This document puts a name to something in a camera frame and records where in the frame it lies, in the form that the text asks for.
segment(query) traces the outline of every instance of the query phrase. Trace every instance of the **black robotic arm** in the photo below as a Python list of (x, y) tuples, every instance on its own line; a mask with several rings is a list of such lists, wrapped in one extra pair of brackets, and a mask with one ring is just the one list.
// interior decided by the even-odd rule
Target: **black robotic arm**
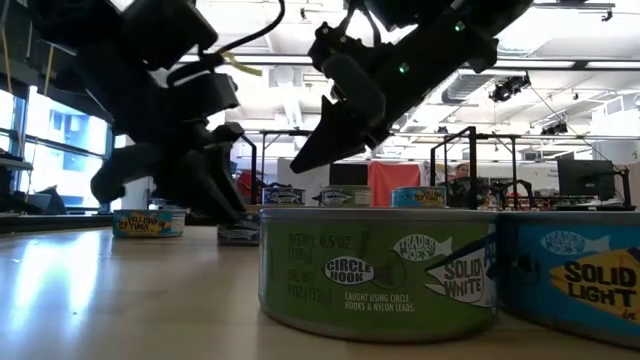
[[(335, 102), (322, 99), (322, 120), (291, 168), (303, 172), (375, 148), (391, 125), (458, 67), (476, 72), (496, 61), (493, 37), (533, 0), (351, 0), (337, 27), (324, 23), (309, 50), (313, 66), (334, 80)], [(284, 16), (255, 36), (272, 30)], [(102, 202), (123, 185), (152, 176), (157, 193), (220, 223), (243, 204), (224, 167), (223, 153), (243, 135), (237, 124), (206, 130), (206, 117), (239, 105), (236, 85), (215, 68), (223, 52), (207, 53), (218, 35), (189, 0), (135, 0), (124, 12), (107, 0), (30, 0), (34, 28), (75, 55), (69, 80), (83, 84), (111, 116), (114, 132), (136, 143), (114, 151), (92, 179)], [(367, 47), (346, 35), (362, 11), (374, 29)], [(417, 25), (397, 44), (384, 44), (370, 14), (388, 30)], [(173, 69), (192, 48), (199, 61), (173, 70), (167, 87), (150, 72)]]

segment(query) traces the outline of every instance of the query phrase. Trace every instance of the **monitor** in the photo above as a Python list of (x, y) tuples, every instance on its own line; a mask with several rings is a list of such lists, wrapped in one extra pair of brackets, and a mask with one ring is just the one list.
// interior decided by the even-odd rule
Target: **monitor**
[(608, 160), (558, 159), (558, 180), (564, 196), (615, 197), (614, 167)]

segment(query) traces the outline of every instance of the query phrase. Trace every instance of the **ceiling light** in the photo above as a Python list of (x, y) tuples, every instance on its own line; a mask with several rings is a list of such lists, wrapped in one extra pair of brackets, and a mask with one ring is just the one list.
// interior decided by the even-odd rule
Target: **ceiling light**
[[(247, 65), (300, 65), (311, 66), (311, 58), (306, 55), (235, 55), (235, 60)], [(198, 61), (198, 55), (188, 54), (180, 58), (180, 63)]]
[(640, 61), (590, 61), (587, 69), (640, 69)]
[(546, 60), (498, 60), (494, 68), (509, 69), (568, 69), (575, 65), (575, 61), (546, 61)]
[(552, 11), (530, 9), (498, 34), (498, 54), (524, 57), (549, 42), (558, 29), (559, 17)]
[(529, 86), (531, 86), (529, 75), (513, 76), (507, 81), (496, 83), (495, 89), (489, 94), (489, 99), (495, 103), (505, 102)]
[[(458, 74), (460, 75), (478, 75), (472, 69), (459, 69)], [(487, 69), (482, 72), (482, 75), (493, 75), (493, 76), (525, 76), (527, 74), (524, 70), (500, 70), (500, 69)]]

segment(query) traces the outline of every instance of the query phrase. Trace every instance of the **ceiling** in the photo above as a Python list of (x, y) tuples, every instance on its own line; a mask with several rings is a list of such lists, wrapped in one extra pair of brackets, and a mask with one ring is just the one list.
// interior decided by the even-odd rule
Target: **ceiling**
[[(112, 2), (124, 9), (131, 0)], [(536, 3), (538, 6), (553, 5), (555, 0), (536, 0)], [(440, 86), (422, 105), (410, 112), (405, 121), (399, 121), (400, 126), (395, 130), (433, 133), (439, 126), (446, 126), (453, 133), (473, 125), (480, 132), (538, 135), (542, 128), (562, 118), (569, 125), (569, 134), (574, 131), (594, 135), (594, 111), (608, 101), (640, 93), (640, 27), (637, 26), (640, 1), (594, 0), (591, 3), (613, 4), (613, 17), (603, 22), (606, 10), (602, 8), (530, 9), (499, 35), (503, 59), (638, 60), (633, 66), (639, 71), (617, 71), (615, 68), (612, 71), (529, 71), (532, 88), (499, 104), (488, 98), (495, 83), (510, 75), (523, 74), (523, 71), (483, 75), (482, 79), (468, 73), (454, 74), (448, 79), (448, 84), (460, 75), (465, 81), (475, 81), (473, 91), (462, 104), (444, 104), (441, 95), (447, 88)], [(343, 0), (287, 0), (286, 4), (286, 16), (273, 32), (236, 49), (235, 53), (250, 56), (305, 55), (313, 43), (315, 29), (323, 21), (335, 25), (345, 14)], [(222, 45), (264, 27), (277, 16), (279, 5), (277, 0), (198, 0), (197, 8), (219, 33), (220, 40), (216, 45)], [(410, 30), (382, 31), (383, 40), (397, 41)], [(371, 43), (370, 27), (362, 16), (354, 17), (348, 33), (361, 38), (365, 44)], [(313, 129), (320, 119), (320, 99), (328, 94), (330, 82), (308, 66), (280, 67), (287, 69), (276, 70), (277, 64), (262, 66), (262, 76), (223, 67), (221, 70), (232, 75), (239, 86), (237, 94), (242, 106), (227, 111), (224, 116), (212, 117), (213, 123), (237, 121), (247, 130), (287, 129), (296, 125)], [(291, 119), (296, 116), (297, 123)], [(629, 133), (628, 129), (619, 129), (619, 133), (640, 136), (640, 133)], [(262, 142), (261, 137), (253, 137), (252, 140)], [(419, 152), (426, 153), (433, 141), (423, 140), (415, 137), (408, 145), (404, 140), (401, 143), (407, 151), (418, 146)], [(282, 137), (276, 143), (293, 144), (293, 140)], [(556, 148), (540, 141), (527, 145), (533, 147), (534, 144), (557, 151), (566, 150), (566, 144), (573, 144), (576, 148), (585, 145), (583, 141), (565, 141), (565, 147)], [(278, 155), (295, 155), (296, 146), (286, 149)]]

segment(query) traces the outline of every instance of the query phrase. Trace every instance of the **desk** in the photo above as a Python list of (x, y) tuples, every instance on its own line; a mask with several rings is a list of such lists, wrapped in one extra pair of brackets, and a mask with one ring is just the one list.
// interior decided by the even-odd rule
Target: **desk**
[(3, 359), (616, 359), (637, 352), (507, 315), (474, 338), (383, 346), (281, 326), (258, 305), (257, 248), (218, 248), (216, 228), (181, 239), (110, 230), (0, 237)]

